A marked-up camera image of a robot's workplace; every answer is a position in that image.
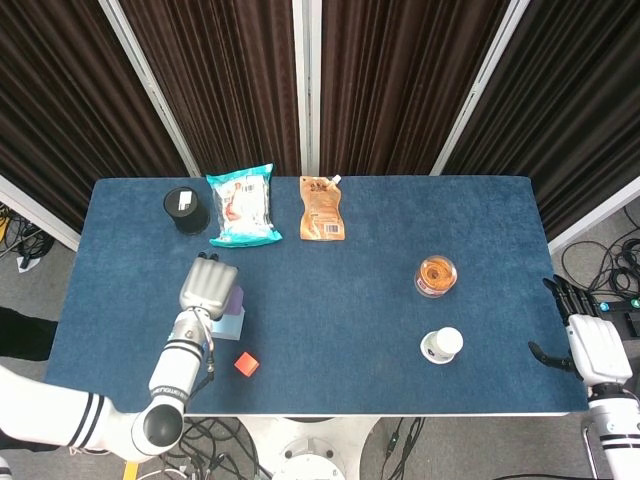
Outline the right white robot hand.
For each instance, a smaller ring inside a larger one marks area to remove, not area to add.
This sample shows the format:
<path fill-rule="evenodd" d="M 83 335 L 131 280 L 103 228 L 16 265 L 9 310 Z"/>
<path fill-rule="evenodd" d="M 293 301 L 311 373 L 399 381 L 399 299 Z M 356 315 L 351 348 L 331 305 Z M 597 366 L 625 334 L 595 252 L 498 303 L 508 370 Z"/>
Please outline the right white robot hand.
<path fill-rule="evenodd" d="M 601 317 L 600 304 L 586 290 L 559 275 L 543 280 L 551 292 L 569 341 L 569 354 L 552 357 L 535 342 L 528 347 L 541 364 L 573 373 L 587 387 L 623 385 L 632 369 L 614 324 Z"/>

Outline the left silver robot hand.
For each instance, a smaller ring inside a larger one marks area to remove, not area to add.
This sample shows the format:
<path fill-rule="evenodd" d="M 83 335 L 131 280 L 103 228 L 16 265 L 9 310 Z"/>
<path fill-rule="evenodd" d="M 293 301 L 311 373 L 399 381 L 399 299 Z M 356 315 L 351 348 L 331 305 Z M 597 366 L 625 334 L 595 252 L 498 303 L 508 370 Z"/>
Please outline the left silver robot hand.
<path fill-rule="evenodd" d="M 200 252 L 180 290 L 181 309 L 199 308 L 212 320 L 219 319 L 226 311 L 237 275 L 237 267 L 221 262 L 216 254 Z"/>

